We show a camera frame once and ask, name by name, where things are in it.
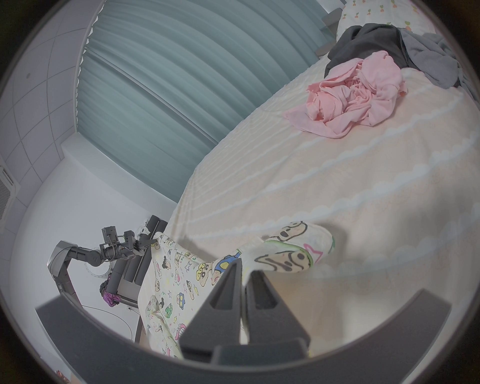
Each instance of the air vent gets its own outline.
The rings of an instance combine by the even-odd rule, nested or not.
[[[19,189],[20,185],[8,171],[5,162],[0,156],[0,233],[3,233],[5,229],[8,212],[12,208]]]

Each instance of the tiled ceiling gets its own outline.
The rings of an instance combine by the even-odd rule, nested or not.
[[[103,0],[71,0],[39,31],[0,97],[0,155],[20,192],[0,234],[0,288],[9,300],[10,257],[36,192],[63,159],[74,132],[73,84],[82,43]]]

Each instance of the carrot print pillow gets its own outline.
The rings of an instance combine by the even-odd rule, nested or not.
[[[348,0],[338,22],[336,39],[352,25],[391,24],[418,35],[435,33],[433,23],[409,0]]]

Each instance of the curtain fold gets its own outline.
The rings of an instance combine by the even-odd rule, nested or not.
[[[107,0],[78,131],[177,202],[203,157],[334,40],[325,15],[316,0]]]

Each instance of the bed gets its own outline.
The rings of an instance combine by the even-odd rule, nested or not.
[[[384,122],[338,140],[297,131],[282,113],[306,101],[328,62],[285,85],[204,158],[165,233],[212,261],[291,221],[324,226],[336,239],[331,257],[301,274],[267,274],[311,335],[311,355],[364,335],[427,288],[453,306],[427,364],[480,278],[480,113],[462,88],[405,68],[408,94]],[[150,265],[140,311],[154,281]]]

